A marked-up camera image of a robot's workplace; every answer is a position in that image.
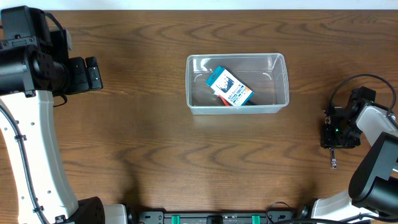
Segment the silver ratchet wrench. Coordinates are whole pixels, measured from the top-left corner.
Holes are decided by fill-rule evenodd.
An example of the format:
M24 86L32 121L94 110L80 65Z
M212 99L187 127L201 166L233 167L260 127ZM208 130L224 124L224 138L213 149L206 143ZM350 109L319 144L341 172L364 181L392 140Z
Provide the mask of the silver ratchet wrench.
M325 118L325 124L331 124L331 119L329 116ZM331 158L331 168L336 169L337 168L337 163L336 163L336 157L335 157L335 151L334 149L330 146L327 147L327 149L330 151L330 158Z

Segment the clear plastic storage container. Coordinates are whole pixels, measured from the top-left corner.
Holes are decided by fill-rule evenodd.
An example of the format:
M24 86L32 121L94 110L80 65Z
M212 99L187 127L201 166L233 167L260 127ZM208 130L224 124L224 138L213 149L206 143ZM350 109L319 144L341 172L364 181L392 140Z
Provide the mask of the clear plastic storage container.
M225 106L206 80L221 66L247 85L256 105ZM190 55L186 63L187 105L193 114L267 114L289 104L289 80L280 53Z

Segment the blue white screwdriver box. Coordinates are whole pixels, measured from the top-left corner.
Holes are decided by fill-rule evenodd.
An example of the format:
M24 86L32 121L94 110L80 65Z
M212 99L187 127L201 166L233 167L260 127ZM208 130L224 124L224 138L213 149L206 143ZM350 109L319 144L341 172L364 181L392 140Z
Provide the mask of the blue white screwdriver box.
M230 106L244 106L254 95L247 85L221 66L215 68L206 84Z

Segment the red handled pliers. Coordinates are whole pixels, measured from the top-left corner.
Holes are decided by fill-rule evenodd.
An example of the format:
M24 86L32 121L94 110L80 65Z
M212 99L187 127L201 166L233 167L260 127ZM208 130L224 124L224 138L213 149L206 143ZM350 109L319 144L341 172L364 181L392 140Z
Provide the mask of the red handled pliers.
M220 95L217 96L217 98L219 98L221 100L221 102L225 105L225 106L229 106L230 104Z

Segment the small claw hammer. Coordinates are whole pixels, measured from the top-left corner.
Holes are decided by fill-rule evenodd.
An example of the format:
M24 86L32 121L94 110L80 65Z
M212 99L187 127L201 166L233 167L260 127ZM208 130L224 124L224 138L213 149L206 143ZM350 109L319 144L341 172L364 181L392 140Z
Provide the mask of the small claw hammer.
M247 100L246 104L249 105L249 106L254 106L254 105L256 105L256 104L255 104L253 101L251 101L251 100Z

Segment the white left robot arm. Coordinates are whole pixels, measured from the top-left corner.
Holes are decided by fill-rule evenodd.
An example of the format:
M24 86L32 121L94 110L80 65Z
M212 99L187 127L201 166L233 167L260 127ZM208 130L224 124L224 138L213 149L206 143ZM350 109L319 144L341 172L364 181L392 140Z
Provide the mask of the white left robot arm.
M132 223L125 204L78 200L58 146L54 99L100 90L95 57L69 56L70 35L53 15L19 6L1 11L1 132L16 182L19 223Z

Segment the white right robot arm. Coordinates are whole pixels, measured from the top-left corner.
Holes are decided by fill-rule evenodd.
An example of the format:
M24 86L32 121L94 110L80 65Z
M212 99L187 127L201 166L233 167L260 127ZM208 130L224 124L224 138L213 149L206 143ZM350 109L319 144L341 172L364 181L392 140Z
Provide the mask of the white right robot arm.
M330 151L352 149L365 136L370 150L355 170L347 190L318 199L315 219L355 222L380 218L397 221L397 122L385 106L374 102L376 92L362 86L353 90L344 108L329 107L320 144Z

